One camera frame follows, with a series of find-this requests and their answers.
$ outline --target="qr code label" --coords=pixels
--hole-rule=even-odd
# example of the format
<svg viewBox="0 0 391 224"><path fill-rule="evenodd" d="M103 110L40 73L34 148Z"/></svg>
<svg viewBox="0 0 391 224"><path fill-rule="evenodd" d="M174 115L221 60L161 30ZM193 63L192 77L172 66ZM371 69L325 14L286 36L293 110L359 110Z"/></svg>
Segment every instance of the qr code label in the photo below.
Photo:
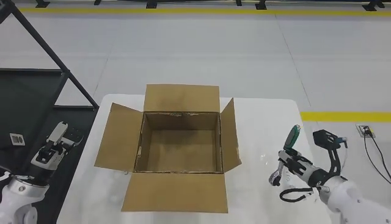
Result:
<svg viewBox="0 0 391 224"><path fill-rule="evenodd" d="M25 146L23 135L10 133L12 145Z"/></svg>

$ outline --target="box flap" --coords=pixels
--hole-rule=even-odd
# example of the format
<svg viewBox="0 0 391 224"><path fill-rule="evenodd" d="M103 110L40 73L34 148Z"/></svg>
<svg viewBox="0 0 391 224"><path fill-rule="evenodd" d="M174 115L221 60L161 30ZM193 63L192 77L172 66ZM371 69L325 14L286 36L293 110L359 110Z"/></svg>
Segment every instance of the box flap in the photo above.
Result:
<svg viewBox="0 0 391 224"><path fill-rule="evenodd" d="M146 111L220 112L219 87L149 84L145 92Z"/></svg>
<svg viewBox="0 0 391 224"><path fill-rule="evenodd" d="M96 167L133 172L142 112L112 104Z"/></svg>
<svg viewBox="0 0 391 224"><path fill-rule="evenodd" d="M227 172L242 164L239 158L238 136L236 135L235 107L233 98L221 112L222 165Z"/></svg>
<svg viewBox="0 0 391 224"><path fill-rule="evenodd" d="M121 211L228 213L224 175L133 173Z"/></svg>

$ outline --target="white table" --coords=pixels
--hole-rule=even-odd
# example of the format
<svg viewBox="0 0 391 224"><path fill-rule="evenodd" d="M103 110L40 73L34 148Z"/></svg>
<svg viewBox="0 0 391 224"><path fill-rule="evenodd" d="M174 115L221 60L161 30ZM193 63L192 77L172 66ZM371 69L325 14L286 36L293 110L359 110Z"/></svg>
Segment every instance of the white table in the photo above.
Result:
<svg viewBox="0 0 391 224"><path fill-rule="evenodd" d="M228 103L221 98L221 109ZM94 167L112 103L142 110L143 95L106 95L101 103L80 158L58 223L142 223L142 224L229 224L289 223L330 224L326 206L318 196L296 204L279 199L281 187L268 178L277 168L282 149L293 125L302 126L296 103L285 99L235 98L236 127L242 165L225 174L228 214L187 212L120 212L131 174ZM304 130L295 149L312 160ZM290 184L304 187L298 178Z"/></svg>

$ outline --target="metal rack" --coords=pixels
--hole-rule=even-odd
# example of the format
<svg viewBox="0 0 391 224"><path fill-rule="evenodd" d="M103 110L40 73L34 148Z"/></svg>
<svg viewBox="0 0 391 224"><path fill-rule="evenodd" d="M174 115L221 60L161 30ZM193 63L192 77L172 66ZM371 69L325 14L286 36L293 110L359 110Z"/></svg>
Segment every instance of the metal rack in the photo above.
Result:
<svg viewBox="0 0 391 224"><path fill-rule="evenodd" d="M0 24L11 14L53 59L59 69L0 68L0 141L11 140L8 134L11 130L17 129L23 133L25 142L25 146L10 145L8 148L0 149L0 168L23 175L32 157L45 142L46 136L60 121L65 121L84 133L82 142L70 151L51 179L51 187L45 199L34 204L40 214L38 223L54 223L65 200L99 106L15 4L11 0L0 0ZM55 105L68 79L87 98L91 106ZM0 189L6 184L7 181L0 182Z"/></svg>

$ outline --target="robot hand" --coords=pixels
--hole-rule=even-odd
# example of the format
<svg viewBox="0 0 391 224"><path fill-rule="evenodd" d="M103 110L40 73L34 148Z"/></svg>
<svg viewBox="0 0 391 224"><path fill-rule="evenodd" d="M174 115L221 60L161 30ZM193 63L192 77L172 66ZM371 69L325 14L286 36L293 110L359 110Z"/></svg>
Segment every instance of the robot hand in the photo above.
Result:
<svg viewBox="0 0 391 224"><path fill-rule="evenodd" d="M283 196L288 192L309 192L316 187L321 201L332 212L341 214L340 220L343 224L387 224L391 222L389 209L364 199L357 186L340 175L341 165L337 149L340 148L341 143L345 143L346 146L346 138L339 138L325 130L313 133L315 144L326 149L329 153L331 168L329 172L326 172L322 168L315 167L312 162L293 149L299 132L300 126L296 125L292 128L283 150L279 151L279 167L270 176L269 182L272 186L279 186L282 170L287 167L292 174L307 183L309 188L283 191L280 194L281 200L290 203L301 201L307 196L303 195L295 200L289 200Z"/></svg>
<svg viewBox="0 0 391 224"><path fill-rule="evenodd" d="M32 203L44 199L49 181L61 160L78 145L83 136L77 130L68 130L68 124L60 122L49 135L45 145L32 158L26 176L12 176L2 190L0 224L35 224L37 210Z"/></svg>

